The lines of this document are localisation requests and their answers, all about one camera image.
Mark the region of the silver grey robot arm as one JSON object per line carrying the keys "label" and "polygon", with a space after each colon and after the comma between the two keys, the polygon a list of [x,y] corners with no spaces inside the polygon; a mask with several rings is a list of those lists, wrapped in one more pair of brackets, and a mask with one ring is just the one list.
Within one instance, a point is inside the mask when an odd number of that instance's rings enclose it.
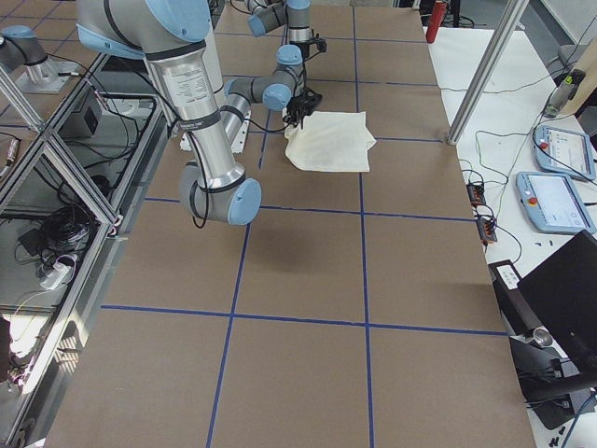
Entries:
{"label": "silver grey robot arm", "polygon": [[312,47],[315,55],[325,53],[326,40],[311,27],[310,0],[244,1],[249,13],[248,26],[254,37],[261,37],[280,27],[287,31],[287,43],[297,46],[304,60],[309,60]]}
{"label": "silver grey robot arm", "polygon": [[262,36],[281,26],[289,41],[267,77],[224,84],[205,1],[79,1],[80,42],[89,49],[145,63],[149,81],[194,153],[179,183],[181,203],[195,219],[246,225],[260,207],[259,183],[234,159],[231,145],[253,104],[284,112],[298,126],[320,95],[307,86],[312,45],[326,48],[311,28],[310,2],[247,2],[249,26]]}

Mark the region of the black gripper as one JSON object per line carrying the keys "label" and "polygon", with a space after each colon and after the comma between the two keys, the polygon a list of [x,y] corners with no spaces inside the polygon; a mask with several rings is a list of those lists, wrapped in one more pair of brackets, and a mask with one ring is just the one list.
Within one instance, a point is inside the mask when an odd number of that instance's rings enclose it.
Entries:
{"label": "black gripper", "polygon": [[303,107],[302,97],[303,93],[295,96],[288,103],[286,112],[283,113],[283,123],[285,124],[285,130],[302,127],[304,118],[313,113]]}
{"label": "black gripper", "polygon": [[[315,53],[311,52],[312,47],[316,48]],[[303,59],[311,59],[320,53],[326,53],[326,40],[319,34],[312,35],[307,41],[300,43],[300,50]]]}

